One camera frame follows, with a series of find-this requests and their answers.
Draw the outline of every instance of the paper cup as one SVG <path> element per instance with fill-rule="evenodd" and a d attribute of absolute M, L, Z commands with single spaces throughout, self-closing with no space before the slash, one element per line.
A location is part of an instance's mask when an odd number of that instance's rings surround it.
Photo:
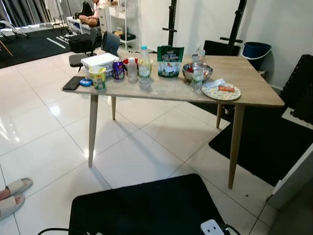
<path fill-rule="evenodd" d="M 89 69 L 93 86 L 96 90 L 105 90 L 106 87 L 106 68 L 95 66 Z"/>

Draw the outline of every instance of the black phone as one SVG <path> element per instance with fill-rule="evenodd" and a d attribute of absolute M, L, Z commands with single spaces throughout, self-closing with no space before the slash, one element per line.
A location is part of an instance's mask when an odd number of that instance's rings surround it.
<path fill-rule="evenodd" d="M 63 86 L 63 90 L 73 91 L 76 90 L 79 86 L 79 82 L 85 77 L 74 76 Z"/>

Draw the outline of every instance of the green snack bag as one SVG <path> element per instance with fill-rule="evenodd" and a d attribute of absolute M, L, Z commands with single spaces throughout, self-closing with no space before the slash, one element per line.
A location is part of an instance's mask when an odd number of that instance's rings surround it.
<path fill-rule="evenodd" d="M 183 47 L 157 47 L 157 73 L 162 77 L 177 77 L 180 71 Z"/>

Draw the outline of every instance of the purple can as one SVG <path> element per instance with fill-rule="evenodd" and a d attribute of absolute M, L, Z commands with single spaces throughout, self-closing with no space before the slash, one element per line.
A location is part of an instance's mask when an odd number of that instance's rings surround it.
<path fill-rule="evenodd" d="M 122 80 L 125 77 L 125 71 L 123 67 L 123 62 L 120 60 L 114 60 L 113 62 L 113 73 L 115 80 Z"/>

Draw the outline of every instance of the wooden table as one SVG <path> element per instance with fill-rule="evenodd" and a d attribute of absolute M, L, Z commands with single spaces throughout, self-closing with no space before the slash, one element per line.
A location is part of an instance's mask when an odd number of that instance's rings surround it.
<path fill-rule="evenodd" d="M 120 53 L 121 59 L 128 57 L 138 58 L 139 53 Z M 93 150 L 95 142 L 98 96 L 109 95 L 112 97 L 112 118 L 115 120 L 116 97 L 135 97 L 146 99 L 179 100 L 189 102 L 203 102 L 218 104 L 217 123 L 219 128 L 223 105 L 235 105 L 235 117 L 230 150 L 230 166 L 228 187 L 233 187 L 236 164 L 239 153 L 242 124 L 245 106 L 282 107 L 284 102 L 258 74 L 252 65 L 244 58 L 237 56 L 206 56 L 207 63 L 213 68 L 211 80 L 223 78 L 241 90 L 241 97 L 235 101 L 219 101 L 211 99 L 204 94 L 196 94 L 190 90 L 185 82 L 182 72 L 176 78 L 164 78 L 157 75 L 157 55 L 150 54 L 153 59 L 151 89 L 141 90 L 138 82 L 131 84 L 126 77 L 122 82 L 108 80 L 106 91 L 97 91 L 94 87 L 79 86 L 75 91 L 64 91 L 78 94 L 90 94 L 90 120 L 89 120 L 89 167 L 92 167 Z M 191 56 L 184 56 L 182 64 L 190 63 Z M 80 71 L 78 76 L 88 76 L 85 70 Z"/>

